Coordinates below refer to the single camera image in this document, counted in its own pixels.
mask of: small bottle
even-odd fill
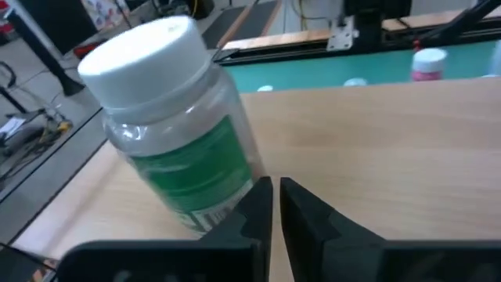
[[[447,52],[438,48],[423,49],[413,57],[413,81],[441,80],[445,68]]]
[[[240,95],[187,16],[135,27],[90,52],[78,73],[111,143],[198,234],[263,176]]]

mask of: metal bracket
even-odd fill
[[[344,18],[344,25],[333,22],[330,28],[330,37],[327,42],[327,51],[348,50],[353,46],[353,39],[359,36],[359,32],[354,29],[355,18],[347,16]]]

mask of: barcode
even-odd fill
[[[238,204],[238,202],[249,192],[252,188],[252,179],[249,179],[245,184],[235,192],[230,198],[211,208],[206,208],[200,211],[193,211],[193,215],[204,228],[209,231],[212,227],[217,226]]]

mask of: white object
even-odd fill
[[[260,88],[258,88],[258,92],[266,92],[266,91],[273,91],[273,86],[263,85]]]
[[[338,26],[336,20],[333,20],[330,27],[329,41],[327,42],[327,51],[349,50],[353,46],[354,38],[359,36],[355,29],[355,18],[347,16],[344,18],[344,26]]]
[[[24,118],[11,117],[9,121],[7,121],[1,128],[0,133],[7,133],[6,138],[8,139],[10,136],[16,133],[17,129],[23,125],[26,120]]]
[[[413,70],[424,73],[443,71],[447,52],[439,48],[423,49],[413,57]]]
[[[126,31],[78,72],[106,112],[111,143],[196,233],[223,220],[263,175],[235,84],[189,17]]]
[[[350,86],[366,86],[368,85],[369,83],[367,82],[367,80],[363,79],[363,78],[351,78],[351,79],[348,79],[347,81],[344,82],[344,87],[350,87]]]

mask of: black metal frame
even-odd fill
[[[413,48],[413,39],[419,35],[432,31],[442,25],[416,27],[398,31],[386,32],[380,45],[371,48],[351,48],[347,51],[326,51],[327,39],[257,47],[251,49],[224,50],[227,56],[217,56],[214,61],[222,66],[237,66],[249,63],[271,63],[284,60],[306,60],[334,56],[361,55],[375,52],[398,51]],[[458,38],[444,40],[441,38],[429,38],[420,42],[423,47],[435,47],[445,45],[461,45],[475,42],[485,42],[501,38],[501,16],[488,18],[475,24],[470,31],[463,32]]]

